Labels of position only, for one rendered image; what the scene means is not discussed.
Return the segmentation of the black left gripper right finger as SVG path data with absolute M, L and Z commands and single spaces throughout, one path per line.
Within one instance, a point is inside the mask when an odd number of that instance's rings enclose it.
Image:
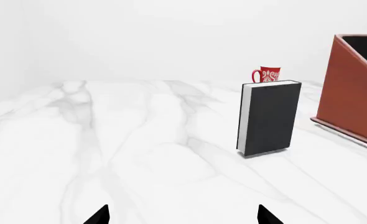
M 283 224 L 283 222 L 272 214 L 266 207 L 259 205 L 258 224 Z

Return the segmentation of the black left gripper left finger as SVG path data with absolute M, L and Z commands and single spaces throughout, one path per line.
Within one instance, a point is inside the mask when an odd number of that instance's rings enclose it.
M 108 205 L 104 205 L 83 224 L 109 224 L 109 219 Z

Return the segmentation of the black hardcover book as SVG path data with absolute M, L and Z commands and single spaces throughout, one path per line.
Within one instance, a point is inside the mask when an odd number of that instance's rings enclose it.
M 293 80 L 242 84 L 236 149 L 243 156 L 290 146 L 301 87 Z

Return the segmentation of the brown leather caddy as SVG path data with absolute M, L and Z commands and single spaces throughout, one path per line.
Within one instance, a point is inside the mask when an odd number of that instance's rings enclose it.
M 335 35 L 312 121 L 367 143 L 367 35 Z

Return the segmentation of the red patterned mug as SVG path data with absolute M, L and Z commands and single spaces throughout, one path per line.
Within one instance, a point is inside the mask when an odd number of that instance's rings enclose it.
M 260 67 L 259 70 L 253 70 L 251 78 L 253 83 L 257 83 L 255 80 L 255 74 L 259 74 L 259 82 L 276 82 L 279 79 L 279 73 L 281 68 L 270 68 L 270 67 Z

